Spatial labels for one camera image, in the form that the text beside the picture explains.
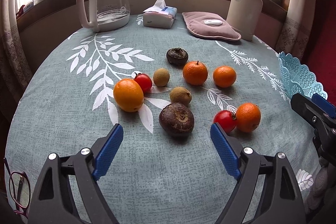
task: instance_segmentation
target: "blue gripper pad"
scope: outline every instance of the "blue gripper pad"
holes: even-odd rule
[[[326,99],[324,99],[319,94],[315,93],[311,97],[311,101],[317,105],[320,109],[322,109],[325,113],[329,115],[331,118],[336,118],[336,108],[333,104],[329,103]]]
[[[239,180],[242,174],[239,170],[237,155],[215,123],[210,128],[210,137],[227,173]]]
[[[95,169],[92,172],[94,181],[106,175],[123,138],[123,127],[118,125],[95,158]]]

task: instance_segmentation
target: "round table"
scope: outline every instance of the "round table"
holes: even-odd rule
[[[209,77],[203,86],[186,84],[181,69],[168,63],[166,52],[173,47],[185,49],[189,61],[205,63]],[[227,89],[212,80],[213,70],[221,65],[237,72],[236,82]],[[123,112],[112,97],[114,84],[139,71],[152,77],[160,67],[170,72],[167,87],[146,93],[139,112]],[[195,127],[184,143],[169,137],[158,121],[176,86],[186,87],[193,96]],[[214,148],[210,126],[218,111],[235,111],[244,102],[259,106],[260,126],[252,134],[235,130],[232,135],[259,154],[284,152],[298,180],[303,171],[314,177],[319,163],[313,130],[291,110],[273,49],[256,37],[232,43],[194,37],[180,14],[171,29],[144,27],[142,15],[131,16],[118,30],[80,29],[48,56],[18,105],[6,157],[12,171],[27,173],[34,190],[50,153],[67,156],[91,147],[118,122],[124,140],[98,185],[120,224],[213,224],[236,181]],[[313,177],[308,176],[310,183],[298,181],[303,196]],[[258,181],[246,219],[256,210],[262,184]],[[89,221],[74,178],[71,186],[80,216]]]

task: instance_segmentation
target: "orange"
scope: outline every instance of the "orange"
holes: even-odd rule
[[[255,130],[261,119],[261,113],[257,105],[245,103],[236,111],[237,128],[240,131],[250,133]]]
[[[113,97],[118,106],[126,112],[136,112],[143,104],[143,92],[133,79],[122,79],[115,84]]]
[[[228,88],[236,81],[237,74],[233,68],[221,66],[213,71],[212,78],[217,86]]]
[[[185,64],[183,77],[191,85],[203,85],[208,78],[208,69],[199,61],[191,61]]]

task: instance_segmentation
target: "red tomato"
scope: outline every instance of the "red tomato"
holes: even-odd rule
[[[218,122],[225,133],[230,133],[237,125],[236,115],[228,110],[218,112],[215,115],[213,122]]]
[[[143,92],[147,92],[152,88],[151,78],[144,73],[137,74],[134,78],[134,81],[139,84]]]

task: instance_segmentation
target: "glass kettle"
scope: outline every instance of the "glass kettle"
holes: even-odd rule
[[[77,0],[79,20],[84,28],[106,32],[125,26],[129,21],[128,0],[89,0],[89,21],[84,0]]]

